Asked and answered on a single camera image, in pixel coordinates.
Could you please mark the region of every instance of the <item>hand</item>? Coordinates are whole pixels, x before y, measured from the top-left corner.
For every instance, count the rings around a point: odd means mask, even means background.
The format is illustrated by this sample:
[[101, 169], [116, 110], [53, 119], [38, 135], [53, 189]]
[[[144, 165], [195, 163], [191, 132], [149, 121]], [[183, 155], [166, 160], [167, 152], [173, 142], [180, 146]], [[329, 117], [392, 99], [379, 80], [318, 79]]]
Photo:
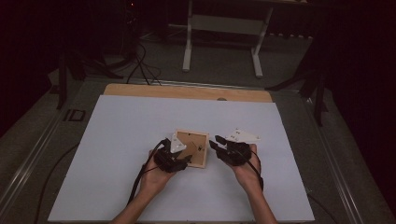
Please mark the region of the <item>hand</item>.
[[[257, 154], [257, 146], [255, 144], [250, 144], [249, 146], [250, 150]], [[256, 170], [260, 171], [260, 162], [256, 155], [251, 155], [249, 161]], [[245, 163], [240, 166], [229, 166], [233, 169], [236, 179], [245, 191], [251, 189], [259, 189], [261, 191], [259, 178], [249, 164]]]
[[149, 195], [152, 195], [152, 197], [160, 193], [163, 188], [165, 188], [169, 179], [176, 174], [162, 171], [154, 162], [154, 155], [151, 157], [151, 160], [149, 160], [146, 171], [147, 172], [143, 174], [142, 179], [140, 180], [140, 191], [148, 193]]

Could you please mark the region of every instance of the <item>dark background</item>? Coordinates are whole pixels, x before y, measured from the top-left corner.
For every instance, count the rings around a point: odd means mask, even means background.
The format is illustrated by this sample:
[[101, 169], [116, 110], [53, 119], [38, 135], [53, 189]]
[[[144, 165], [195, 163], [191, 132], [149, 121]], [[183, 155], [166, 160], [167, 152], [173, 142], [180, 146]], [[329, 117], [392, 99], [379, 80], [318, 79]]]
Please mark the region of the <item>dark background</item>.
[[[64, 46], [94, 58], [111, 36], [120, 34], [124, 1], [96, 1], [91, 7], [94, 12], [87, 7], [90, 2], [94, 1], [0, 3], [0, 136], [50, 89], [47, 74], [58, 67]], [[330, 14], [326, 21], [321, 10], [282, 7], [274, 12], [269, 32], [286, 38], [292, 34], [315, 37], [303, 59], [305, 69], [319, 64], [328, 68], [326, 86], [396, 214], [394, 2], [351, 1], [352, 7]], [[139, 20], [159, 35], [166, 36], [167, 23], [186, 22], [187, 1], [136, 3]], [[198, 10], [209, 14], [211, 9], [205, 3], [198, 5]], [[218, 8], [216, 12], [232, 13]]]

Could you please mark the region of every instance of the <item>white stand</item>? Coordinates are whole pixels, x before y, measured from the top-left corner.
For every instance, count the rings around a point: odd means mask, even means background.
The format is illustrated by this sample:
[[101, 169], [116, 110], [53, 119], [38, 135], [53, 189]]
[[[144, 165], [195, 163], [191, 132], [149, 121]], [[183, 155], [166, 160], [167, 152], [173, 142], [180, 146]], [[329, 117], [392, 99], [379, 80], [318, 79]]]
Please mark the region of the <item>white stand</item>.
[[187, 44], [184, 52], [183, 72], [190, 71], [191, 64], [191, 31], [207, 30], [215, 32], [236, 33], [244, 35], [258, 35], [259, 41], [255, 48], [251, 50], [256, 77], [262, 77], [262, 66], [260, 64], [259, 51], [265, 37], [273, 8], [268, 8], [264, 21], [242, 20], [235, 18], [213, 17], [192, 14], [192, 0], [189, 1], [189, 17], [187, 19]]

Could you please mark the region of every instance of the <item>black cable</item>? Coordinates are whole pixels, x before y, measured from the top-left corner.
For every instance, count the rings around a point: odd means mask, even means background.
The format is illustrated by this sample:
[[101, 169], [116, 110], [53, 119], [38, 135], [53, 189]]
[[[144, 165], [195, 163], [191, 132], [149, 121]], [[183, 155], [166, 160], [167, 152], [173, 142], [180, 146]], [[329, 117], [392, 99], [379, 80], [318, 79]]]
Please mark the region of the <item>black cable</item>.
[[77, 144], [74, 145], [73, 147], [69, 148], [69, 149], [62, 155], [62, 157], [61, 157], [59, 160], [56, 161], [55, 165], [53, 165], [52, 168], [51, 168], [51, 170], [49, 171], [49, 175], [47, 176], [47, 179], [46, 179], [46, 181], [45, 181], [45, 183], [44, 183], [44, 187], [43, 187], [43, 189], [41, 190], [41, 193], [40, 193], [40, 198], [39, 198], [39, 200], [38, 200], [38, 207], [37, 207], [37, 210], [35, 211], [35, 222], [34, 222], [35, 224], [36, 224], [37, 221], [38, 221], [38, 215], [40, 214], [41, 203], [42, 203], [42, 201], [43, 201], [44, 193], [45, 193], [45, 191], [46, 191], [47, 184], [48, 184], [48, 182], [49, 182], [49, 180], [50, 180], [50, 176], [52, 175], [53, 171], [55, 170], [55, 168], [56, 168], [56, 166], [59, 164], [59, 162], [61, 162], [61, 160], [62, 160], [67, 154], [69, 154], [71, 151], [73, 151], [73, 149], [75, 149], [76, 147], [78, 147], [78, 145], [79, 145], [79, 143], [77, 143]]
[[157, 146], [154, 149], [152, 149], [151, 153], [149, 154], [146, 163], [144, 163], [142, 165], [142, 168], [140, 169], [139, 174], [137, 175], [136, 179], [134, 180], [134, 186], [132, 187], [131, 196], [129, 196], [127, 205], [134, 199], [134, 195], [136, 194], [136, 190], [137, 190], [137, 185], [139, 185], [140, 179], [142, 178], [142, 175], [145, 173], [145, 170], [149, 164], [149, 160], [151, 160], [152, 156], [155, 154], [158, 147], [160, 145], [164, 145], [164, 143], [165, 143], [165, 139], [162, 140], [159, 144], [157, 144]]
[[315, 203], [317, 203], [334, 221], [334, 223], [338, 224], [337, 219], [335, 218], [335, 216], [332, 215], [332, 213], [320, 202], [318, 201], [316, 198], [314, 198], [312, 195], [310, 195], [309, 193], [307, 193], [306, 195], [308, 195], [308, 197], [310, 199], [312, 199]]
[[260, 158], [256, 152], [254, 152], [252, 150], [250, 150], [250, 151], [251, 151], [251, 153], [253, 153], [256, 156], [257, 160], [259, 160], [259, 170], [260, 170], [260, 174], [261, 174], [262, 173], [262, 161], [260, 160]]
[[152, 170], [155, 170], [155, 169], [157, 169], [157, 168], [160, 168], [160, 166], [156, 166], [156, 167], [154, 167], [154, 168], [151, 168], [151, 169], [145, 171], [145, 173], [147, 173], [147, 172], [149, 172], [149, 171], [152, 171]]
[[141, 60], [141, 59], [139, 58], [139, 56], [137, 56], [136, 59], [137, 59], [137, 61], [139, 62], [140, 72], [142, 73], [142, 76], [143, 76], [143, 78], [146, 80], [147, 84], [149, 85], [149, 80], [148, 80], [148, 78], [146, 77], [145, 72], [143, 71], [143, 66], [142, 66], [143, 59]]
[[251, 164], [251, 162], [238, 150], [232, 148], [232, 150], [236, 153], [238, 153], [243, 159], [245, 159], [245, 161], [247, 162], [247, 164], [253, 169], [253, 171], [256, 173], [257, 178], [259, 179], [259, 183], [260, 183], [260, 187], [262, 188], [262, 190], [264, 190], [264, 180], [262, 179], [262, 175], [261, 172], [257, 171], [256, 167], [254, 167], [253, 164]]
[[137, 60], [138, 63], [137, 63], [137, 65], [136, 65], [136, 67], [134, 68], [134, 70], [132, 70], [131, 74], [128, 76], [128, 79], [126, 80], [126, 84], [129, 83], [129, 80], [130, 80], [131, 77], [134, 75], [134, 71], [136, 71], [137, 67], [140, 67], [140, 66], [141, 66], [141, 63], [143, 62], [143, 60], [144, 60], [145, 57], [146, 57], [146, 49], [145, 49], [145, 47], [143, 47], [143, 45], [141, 45], [141, 44], [138, 44], [138, 46], [140, 46], [140, 47], [143, 49], [142, 60]]
[[[148, 72], [151, 74], [151, 76], [153, 77], [153, 79], [151, 80], [151, 84], [154, 82], [154, 80], [156, 80], [157, 82], [158, 82], [158, 84], [160, 84], [160, 86], [162, 85], [161, 84], [161, 81], [158, 79], [158, 77], [161, 75], [161, 68], [159, 68], [159, 67], [155, 67], [155, 66], [151, 66], [151, 65], [148, 65], [148, 64], [146, 64], [146, 63], [142, 63], [143, 65], [145, 65], [145, 67], [146, 67], [146, 70], [148, 70]], [[159, 71], [159, 74], [157, 75], [157, 76], [155, 76], [152, 72], [151, 72], [151, 70], [149, 70], [149, 67], [151, 67], [151, 68], [154, 68], [154, 69], [157, 69], [158, 71]]]

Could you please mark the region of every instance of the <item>white paper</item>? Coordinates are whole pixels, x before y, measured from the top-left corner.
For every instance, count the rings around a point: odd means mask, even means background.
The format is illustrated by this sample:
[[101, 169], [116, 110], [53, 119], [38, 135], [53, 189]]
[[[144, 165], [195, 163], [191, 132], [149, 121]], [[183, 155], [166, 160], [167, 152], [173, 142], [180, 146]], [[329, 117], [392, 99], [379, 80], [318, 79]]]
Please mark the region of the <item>white paper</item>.
[[[275, 104], [103, 95], [49, 221], [111, 220], [125, 207], [149, 151], [175, 129], [209, 133], [214, 141], [235, 127], [261, 137], [264, 195], [276, 219], [314, 220]], [[206, 168], [178, 172], [139, 221], [253, 219], [232, 170], [209, 148]]]

